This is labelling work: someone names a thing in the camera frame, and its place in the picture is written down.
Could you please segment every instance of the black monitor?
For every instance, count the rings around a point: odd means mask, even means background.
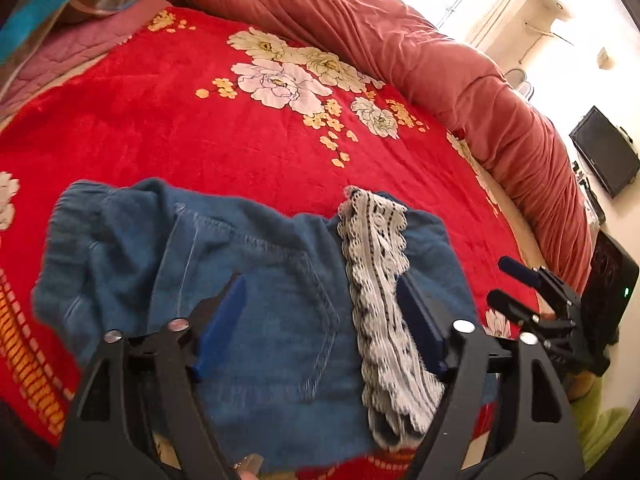
[[[582,118],[570,137],[610,197],[636,178],[640,170],[638,155],[596,107]]]

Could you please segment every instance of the metal screw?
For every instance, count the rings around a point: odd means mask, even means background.
[[[471,334],[476,329],[476,326],[466,319],[457,319],[453,322],[453,328],[463,334]]]
[[[103,339],[105,343],[115,343],[122,339],[122,332],[120,330],[109,330],[104,336]]]
[[[520,341],[525,345],[535,345],[538,342],[538,338],[531,332],[522,332],[520,334]]]
[[[171,332],[182,332],[189,328],[189,321],[183,317],[178,317],[177,319],[172,319],[167,327]]]

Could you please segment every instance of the white wall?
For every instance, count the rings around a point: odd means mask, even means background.
[[[532,104],[554,122],[570,155],[575,150],[567,136],[593,105],[640,146],[640,33],[619,0],[567,0],[567,4],[575,18],[563,32],[577,47],[545,38],[527,59],[526,70],[536,91]],[[612,57],[611,70],[597,66],[601,47]],[[595,178],[590,182],[607,216],[604,230],[640,263],[640,178],[614,200]],[[632,409],[640,399],[640,285],[623,317],[620,343],[612,356],[603,409]]]

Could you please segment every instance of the lace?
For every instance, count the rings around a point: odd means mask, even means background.
[[[362,356],[362,402],[383,449],[417,447],[440,402],[443,386],[425,370],[396,300],[404,255],[406,208],[357,187],[345,189],[338,234],[350,282],[353,323]]]

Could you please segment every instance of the finger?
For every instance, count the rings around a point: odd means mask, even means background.
[[[240,472],[240,478],[242,480],[258,480],[257,476],[252,475],[248,471],[241,471]]]

